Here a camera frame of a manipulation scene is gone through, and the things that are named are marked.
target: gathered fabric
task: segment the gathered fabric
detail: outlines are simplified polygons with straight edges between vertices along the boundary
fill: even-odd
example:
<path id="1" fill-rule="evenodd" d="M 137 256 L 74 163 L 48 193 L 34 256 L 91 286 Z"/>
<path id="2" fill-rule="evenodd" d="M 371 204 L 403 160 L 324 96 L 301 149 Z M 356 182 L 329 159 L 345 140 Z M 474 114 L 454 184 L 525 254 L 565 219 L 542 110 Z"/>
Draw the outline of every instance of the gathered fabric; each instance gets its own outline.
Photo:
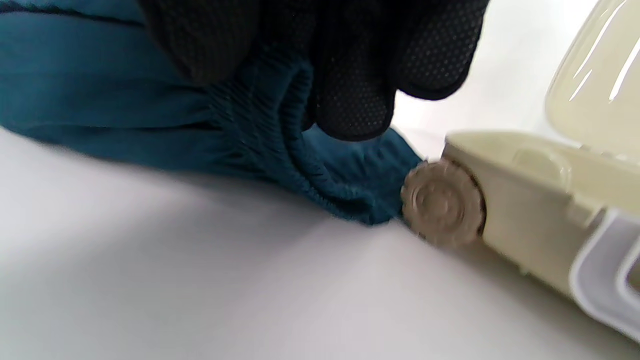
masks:
<path id="1" fill-rule="evenodd" d="M 73 2 L 135 6 L 64 0 L 75 12 Z M 404 178 L 421 159 L 393 129 L 360 143 L 302 131 L 314 74 L 304 55 L 258 42 L 230 79 L 198 87 L 176 73 L 135 9 L 76 16 L 36 5 L 0 13 L 8 130 L 105 160 L 275 183 L 363 224 L 400 216 Z"/>

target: white surface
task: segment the white surface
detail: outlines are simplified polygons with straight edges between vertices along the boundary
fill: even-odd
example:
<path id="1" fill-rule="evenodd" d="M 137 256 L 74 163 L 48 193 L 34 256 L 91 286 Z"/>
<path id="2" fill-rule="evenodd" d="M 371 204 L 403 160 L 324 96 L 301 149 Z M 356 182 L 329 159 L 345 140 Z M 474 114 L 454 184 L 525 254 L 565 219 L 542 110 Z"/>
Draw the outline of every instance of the white surface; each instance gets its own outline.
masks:
<path id="1" fill-rule="evenodd" d="M 396 126 L 545 128 L 594 0 L 493 0 L 464 89 Z M 268 186 L 181 181 L 0 132 L 0 359 L 638 359 L 482 247 L 331 219 Z"/>

